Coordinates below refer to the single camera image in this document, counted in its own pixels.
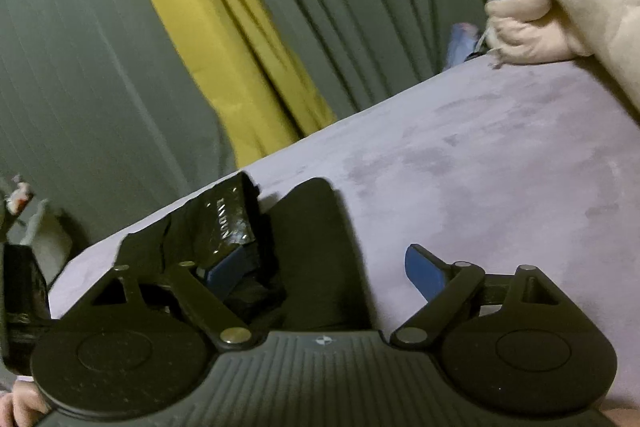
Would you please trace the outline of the black pants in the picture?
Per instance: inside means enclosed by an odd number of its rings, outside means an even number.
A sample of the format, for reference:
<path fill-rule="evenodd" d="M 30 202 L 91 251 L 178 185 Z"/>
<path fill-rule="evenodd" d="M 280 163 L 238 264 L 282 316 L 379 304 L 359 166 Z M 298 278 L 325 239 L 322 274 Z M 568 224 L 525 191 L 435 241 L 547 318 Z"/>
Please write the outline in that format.
<path fill-rule="evenodd" d="M 341 197 L 322 178 L 262 209 L 241 171 L 120 243 L 117 263 L 152 281 L 171 265 L 191 270 L 252 329 L 368 331 L 361 258 Z"/>

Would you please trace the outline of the lavender bed sheet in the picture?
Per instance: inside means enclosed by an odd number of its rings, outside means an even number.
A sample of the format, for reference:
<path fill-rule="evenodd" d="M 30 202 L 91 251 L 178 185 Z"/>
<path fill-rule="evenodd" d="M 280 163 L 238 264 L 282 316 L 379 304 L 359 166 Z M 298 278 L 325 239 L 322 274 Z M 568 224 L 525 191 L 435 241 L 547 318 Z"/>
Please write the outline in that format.
<path fill-rule="evenodd" d="M 639 403 L 639 117 L 595 62 L 478 58 L 250 167 L 269 195 L 321 174 L 344 199 L 373 313 L 420 306 L 419 243 L 494 272 L 538 265 L 612 341 L 605 406 Z"/>

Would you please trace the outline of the grey-green curtain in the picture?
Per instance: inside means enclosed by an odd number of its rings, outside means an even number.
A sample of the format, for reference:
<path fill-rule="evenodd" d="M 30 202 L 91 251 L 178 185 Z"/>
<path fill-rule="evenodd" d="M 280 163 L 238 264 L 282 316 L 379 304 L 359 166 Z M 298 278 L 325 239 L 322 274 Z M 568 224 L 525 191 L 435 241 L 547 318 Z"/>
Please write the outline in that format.
<path fill-rule="evenodd" d="M 335 121 L 444 69 L 484 0 L 262 0 Z M 151 0 L 1 0 L 1 174 L 71 251 L 240 168 Z"/>

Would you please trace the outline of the yellow curtain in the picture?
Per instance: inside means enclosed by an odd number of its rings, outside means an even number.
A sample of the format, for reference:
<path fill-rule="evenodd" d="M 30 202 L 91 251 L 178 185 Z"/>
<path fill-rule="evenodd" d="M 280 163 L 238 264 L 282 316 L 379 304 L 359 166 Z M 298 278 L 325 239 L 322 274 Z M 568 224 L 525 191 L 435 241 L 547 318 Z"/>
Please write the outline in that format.
<path fill-rule="evenodd" d="M 262 0 L 151 0 L 181 61 L 215 109 L 238 166 L 336 117 Z"/>

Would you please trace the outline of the blue cloth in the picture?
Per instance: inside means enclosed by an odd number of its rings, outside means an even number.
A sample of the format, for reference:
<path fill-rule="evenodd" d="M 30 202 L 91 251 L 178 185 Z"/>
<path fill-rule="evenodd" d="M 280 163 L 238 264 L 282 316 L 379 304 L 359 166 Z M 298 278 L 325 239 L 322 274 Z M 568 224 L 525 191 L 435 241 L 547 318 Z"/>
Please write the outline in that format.
<path fill-rule="evenodd" d="M 444 69 L 456 67 L 481 56 L 485 52 L 484 43 L 480 41 L 481 36 L 482 33 L 473 24 L 453 24 L 447 44 Z"/>

